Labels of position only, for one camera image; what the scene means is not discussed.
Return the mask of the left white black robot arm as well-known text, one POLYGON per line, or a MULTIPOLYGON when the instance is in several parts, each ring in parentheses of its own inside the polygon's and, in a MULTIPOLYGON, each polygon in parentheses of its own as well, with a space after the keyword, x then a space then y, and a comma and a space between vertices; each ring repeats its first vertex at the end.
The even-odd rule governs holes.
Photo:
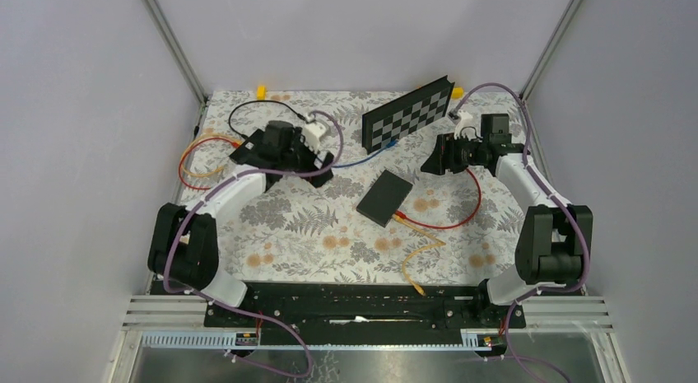
POLYGON ((224 316, 237 326, 250 323, 253 301, 246 284, 220 261, 217 224, 232 218, 285 176, 297 176, 318 188, 333 177, 336 157, 322 152, 328 126, 310 120, 303 126, 279 120, 256 130, 231 154, 235 168, 207 194, 187 205, 167 203, 156 216, 147 267, 163 277, 172 292, 181 284, 209 301, 224 305, 224 316))

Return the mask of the black network switch box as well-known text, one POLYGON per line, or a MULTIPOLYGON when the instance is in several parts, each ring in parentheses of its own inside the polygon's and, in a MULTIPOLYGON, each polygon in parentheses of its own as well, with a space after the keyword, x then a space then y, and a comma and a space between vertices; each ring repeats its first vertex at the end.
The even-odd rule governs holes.
POLYGON ((356 211, 373 223, 386 227, 412 191, 413 184, 384 170, 356 206, 356 211))

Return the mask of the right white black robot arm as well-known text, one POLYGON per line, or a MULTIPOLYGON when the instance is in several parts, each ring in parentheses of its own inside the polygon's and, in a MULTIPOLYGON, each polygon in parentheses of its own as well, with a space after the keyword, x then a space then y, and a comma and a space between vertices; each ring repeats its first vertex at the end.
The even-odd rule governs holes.
POLYGON ((462 172, 482 166, 514 196, 525 216, 514 250, 514 264, 484 280, 481 297, 472 304, 473 319, 491 327, 505 315, 505 307, 540 291, 576 292, 590 267, 593 214, 557 193, 542 177, 528 145, 516 143, 509 116, 481 116, 481 135, 468 138, 463 126, 439 135, 421 171, 433 175, 462 172))

